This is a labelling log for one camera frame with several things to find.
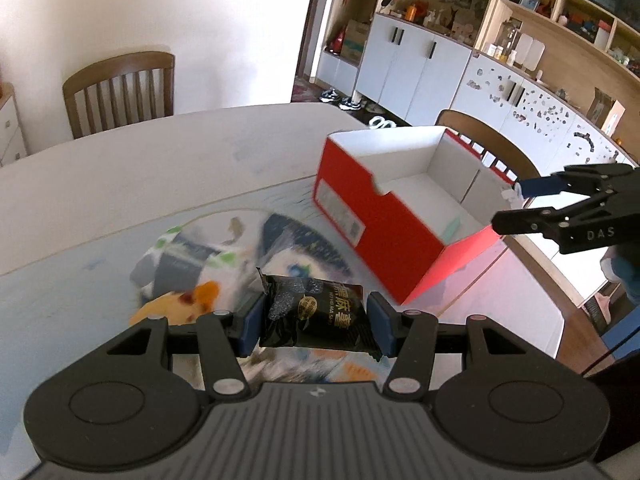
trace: black cabinet handle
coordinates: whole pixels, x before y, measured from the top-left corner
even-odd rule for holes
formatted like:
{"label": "black cabinet handle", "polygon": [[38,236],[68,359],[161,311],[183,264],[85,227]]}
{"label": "black cabinet handle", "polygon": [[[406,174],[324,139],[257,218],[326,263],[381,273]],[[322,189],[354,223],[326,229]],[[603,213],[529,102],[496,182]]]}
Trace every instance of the black cabinet handle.
{"label": "black cabinet handle", "polygon": [[525,89],[524,89],[524,86],[523,86],[523,87],[522,87],[522,92],[520,93],[520,97],[518,97],[518,100],[516,101],[516,104],[515,104],[516,108],[517,108],[517,107],[518,107],[518,105],[520,104],[520,101],[522,101],[522,97],[523,97],[523,95],[524,95],[524,90],[525,90]]}
{"label": "black cabinet handle", "polygon": [[516,89],[516,86],[518,86],[518,84],[514,82],[513,86],[511,87],[511,91],[509,92],[509,95],[507,95],[507,102],[511,101],[511,96],[513,95],[513,91]]}

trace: dining table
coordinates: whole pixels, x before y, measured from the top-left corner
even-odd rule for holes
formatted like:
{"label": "dining table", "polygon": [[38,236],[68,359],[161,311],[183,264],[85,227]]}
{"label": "dining table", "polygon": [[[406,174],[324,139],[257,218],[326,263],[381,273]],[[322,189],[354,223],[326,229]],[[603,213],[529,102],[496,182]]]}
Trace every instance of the dining table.
{"label": "dining table", "polygon": [[[326,238],[366,292],[389,297],[312,199],[327,135],[365,127],[327,104],[226,108],[100,132],[2,168],[0,480],[39,464],[22,422],[29,394],[126,329],[140,307],[130,272],[172,226],[230,210],[287,215]],[[502,241],[393,306],[452,323],[484,314],[551,357],[564,326]],[[437,356],[431,387],[459,371],[459,355]]]}

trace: red box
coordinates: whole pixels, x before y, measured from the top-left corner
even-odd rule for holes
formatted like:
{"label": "red box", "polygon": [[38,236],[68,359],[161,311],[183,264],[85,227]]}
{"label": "red box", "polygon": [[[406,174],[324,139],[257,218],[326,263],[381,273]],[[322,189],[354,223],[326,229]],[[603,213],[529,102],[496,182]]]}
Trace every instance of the red box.
{"label": "red box", "polygon": [[314,200],[401,304],[498,239],[512,184],[442,126],[383,128],[327,138]]}

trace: ribbed gray surface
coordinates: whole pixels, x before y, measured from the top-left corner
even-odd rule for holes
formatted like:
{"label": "ribbed gray surface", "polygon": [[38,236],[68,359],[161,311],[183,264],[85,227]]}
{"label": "ribbed gray surface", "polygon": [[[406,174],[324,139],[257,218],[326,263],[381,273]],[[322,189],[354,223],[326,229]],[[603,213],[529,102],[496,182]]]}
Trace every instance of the ribbed gray surface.
{"label": "ribbed gray surface", "polygon": [[584,463],[513,472],[455,449],[413,403],[372,383],[265,384],[257,397],[212,410],[181,450],[130,472],[93,474],[47,463],[33,480],[606,480]]}

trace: barcode sticker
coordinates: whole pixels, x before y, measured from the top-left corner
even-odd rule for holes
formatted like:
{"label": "barcode sticker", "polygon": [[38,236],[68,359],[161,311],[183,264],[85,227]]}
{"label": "barcode sticker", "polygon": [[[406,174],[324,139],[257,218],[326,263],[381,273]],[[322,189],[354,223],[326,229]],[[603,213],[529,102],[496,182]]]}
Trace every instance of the barcode sticker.
{"label": "barcode sticker", "polygon": [[316,200],[351,245],[357,246],[364,232],[364,224],[324,180],[318,184]]}

